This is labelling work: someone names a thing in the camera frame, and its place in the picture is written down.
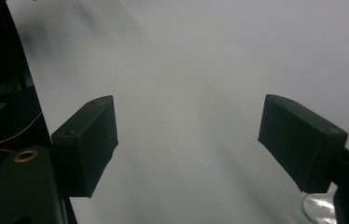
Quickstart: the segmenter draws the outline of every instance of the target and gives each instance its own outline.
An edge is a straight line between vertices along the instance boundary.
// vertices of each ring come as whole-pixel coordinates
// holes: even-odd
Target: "black metal bracket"
[[[119,143],[113,97],[86,103],[52,142],[3,160],[0,224],[77,223],[68,197],[91,197]]]
[[[347,132],[303,105],[277,95],[265,97],[259,129],[264,145],[301,191],[326,193],[334,182],[337,221],[349,224]]]

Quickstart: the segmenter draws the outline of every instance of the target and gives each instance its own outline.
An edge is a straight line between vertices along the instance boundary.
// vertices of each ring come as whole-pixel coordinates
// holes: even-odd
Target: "white background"
[[[279,94],[349,132],[348,0],[7,3],[50,133],[115,99],[119,146],[78,223],[308,223],[260,117]]]

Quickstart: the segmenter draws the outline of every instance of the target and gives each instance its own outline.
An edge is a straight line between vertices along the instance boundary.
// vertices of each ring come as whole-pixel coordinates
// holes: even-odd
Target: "clear plastic piece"
[[[333,202],[336,189],[337,186],[331,184],[326,194],[306,194],[303,210],[313,223],[337,224]]]

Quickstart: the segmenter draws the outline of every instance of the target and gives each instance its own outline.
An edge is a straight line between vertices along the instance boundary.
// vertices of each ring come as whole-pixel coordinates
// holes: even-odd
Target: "brass screw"
[[[26,150],[18,154],[15,158],[15,162],[26,162],[34,159],[37,156],[38,152],[35,149]]]

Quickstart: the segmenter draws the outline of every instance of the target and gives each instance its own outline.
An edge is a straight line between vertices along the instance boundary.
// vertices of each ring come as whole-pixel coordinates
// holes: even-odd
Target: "black plastic part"
[[[14,93],[0,110],[0,142],[16,137],[0,144],[0,148],[19,150],[31,146],[50,147],[49,132],[43,115],[35,120],[40,113],[35,87]]]
[[[119,143],[113,97],[86,103],[51,138],[63,191],[91,197]]]
[[[349,189],[349,150],[345,149],[340,157],[334,158],[329,176],[339,188]]]
[[[35,150],[35,157],[25,151]],[[23,162],[16,162],[20,156]],[[0,169],[0,224],[67,223],[63,197],[45,147],[7,156]]]
[[[349,188],[338,188],[334,195],[337,224],[349,224]]]
[[[325,193],[330,165],[344,151],[347,133],[295,101],[267,95],[259,142],[285,168],[299,189]]]

